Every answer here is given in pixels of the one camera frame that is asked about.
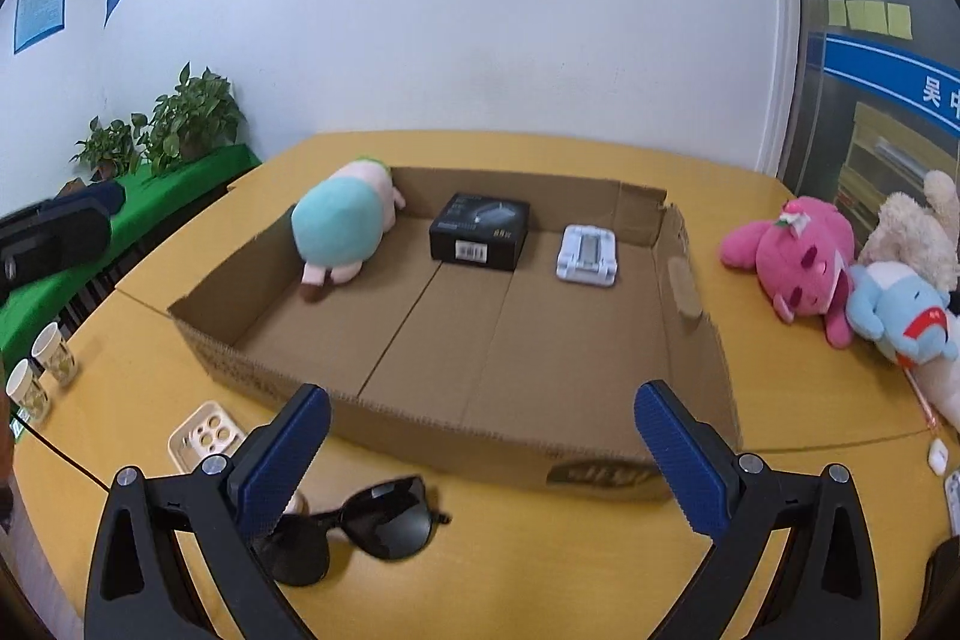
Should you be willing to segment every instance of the blue gripper pad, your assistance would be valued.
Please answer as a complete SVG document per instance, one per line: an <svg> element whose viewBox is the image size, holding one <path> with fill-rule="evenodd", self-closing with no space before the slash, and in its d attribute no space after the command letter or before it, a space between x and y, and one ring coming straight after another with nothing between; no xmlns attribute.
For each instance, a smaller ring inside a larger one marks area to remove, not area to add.
<svg viewBox="0 0 960 640"><path fill-rule="evenodd" d="M305 384L270 424L254 429L237 449L227 496L245 540L274 530L329 431L326 391Z"/></svg>
<svg viewBox="0 0 960 640"><path fill-rule="evenodd" d="M661 380L637 389L634 420L690 528L718 542L740 495L733 451Z"/></svg>

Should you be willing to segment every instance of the yellow table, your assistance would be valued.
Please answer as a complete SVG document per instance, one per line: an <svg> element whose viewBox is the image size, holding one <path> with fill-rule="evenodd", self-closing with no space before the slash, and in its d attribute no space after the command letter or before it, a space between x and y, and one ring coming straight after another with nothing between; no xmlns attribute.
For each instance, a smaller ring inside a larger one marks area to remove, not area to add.
<svg viewBox="0 0 960 640"><path fill-rule="evenodd" d="M923 416L901 372L871 345L836 351L819 319L784 326L755 275L728 271L717 261L719 242L731 229L779 215L789 191L765 175L653 150L525 134L318 135L237 180L118 289L165 313L313 185L360 155L393 166L553 172L664 188L686 219L694 271L723 340L747 448L788 452L923 431Z"/></svg>
<svg viewBox="0 0 960 640"><path fill-rule="evenodd" d="M244 429L269 410L213 384L173 323L125 293L109 296L70 340L80 361L71 389L43 384L55 406L52 442L109 482L122 466L169 474L165 442L197 405L218 399ZM923 565L949 535L943 490L923 465L928 438L909 435L858 447L765 453L772 466L819 473L850 466L872 535L883 637L912 626ZM421 471L330 439L304 481L310 506L337 506L353 490ZM17 448L16 474L40 542L82 610L104 494L40 444ZM403 563L333 546L330 577L288 590L318 637L557 640L646 637L707 550L673 503L617 504L515 491L425 473L453 516L429 547ZM773 576L784 535L771 544L728 637L742 637ZM200 595L223 637L238 637L192 540L185 545Z"/></svg>

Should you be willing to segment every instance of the screw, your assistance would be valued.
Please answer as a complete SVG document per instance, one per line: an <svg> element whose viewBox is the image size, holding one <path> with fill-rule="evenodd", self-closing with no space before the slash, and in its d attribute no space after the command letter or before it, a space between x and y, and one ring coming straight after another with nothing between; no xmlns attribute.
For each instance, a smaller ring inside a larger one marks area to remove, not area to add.
<svg viewBox="0 0 960 640"><path fill-rule="evenodd" d="M205 458L203 460L203 472L208 475L219 475L224 469L227 469L227 460L220 456L219 453L216 456L210 456L210 458Z"/></svg>
<svg viewBox="0 0 960 640"><path fill-rule="evenodd" d="M850 480L850 471L843 466L843 464L831 464L829 470L827 470L832 480L835 482L847 482Z"/></svg>
<svg viewBox="0 0 960 640"><path fill-rule="evenodd" d="M136 480L136 469L133 467L124 467L117 473L117 482L120 485L131 485Z"/></svg>
<svg viewBox="0 0 960 640"><path fill-rule="evenodd" d="M760 456L755 456L753 453L744 453L741 456L737 463L740 465L740 469L744 472L749 472L751 475L757 475L763 471L763 459Z"/></svg>

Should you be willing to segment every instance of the cardboard box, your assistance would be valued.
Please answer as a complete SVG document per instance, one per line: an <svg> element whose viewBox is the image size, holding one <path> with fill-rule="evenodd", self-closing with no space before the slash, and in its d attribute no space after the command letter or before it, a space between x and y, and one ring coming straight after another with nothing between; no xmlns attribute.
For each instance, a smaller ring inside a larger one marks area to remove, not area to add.
<svg viewBox="0 0 960 640"><path fill-rule="evenodd" d="M430 258L512 272L529 218L526 202L456 194L430 225Z"/></svg>
<svg viewBox="0 0 960 640"><path fill-rule="evenodd" d="M289 212L170 308L213 378L280 406L330 392L333 431L474 480L610 499L666 495L635 432L637 386L664 378L740 445L720 340L683 218L665 192L608 180L395 169L407 208L355 280L316 304ZM439 263L429 226L456 193L530 204L514 272ZM570 223L616 232L609 289L556 276Z"/></svg>

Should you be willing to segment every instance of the paper cup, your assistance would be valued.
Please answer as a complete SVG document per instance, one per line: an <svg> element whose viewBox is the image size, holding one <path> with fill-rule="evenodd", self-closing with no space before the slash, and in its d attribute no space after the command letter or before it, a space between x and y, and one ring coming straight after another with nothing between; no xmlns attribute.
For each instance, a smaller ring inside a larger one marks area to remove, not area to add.
<svg viewBox="0 0 960 640"><path fill-rule="evenodd" d="M48 323L37 339L31 351L43 367L56 378L61 387L69 386L77 374L77 360L64 342L56 321Z"/></svg>
<svg viewBox="0 0 960 640"><path fill-rule="evenodd" d="M40 386L34 367L26 359L21 359L13 367L7 381L7 395L27 411L32 423L40 423L50 410L50 397Z"/></svg>

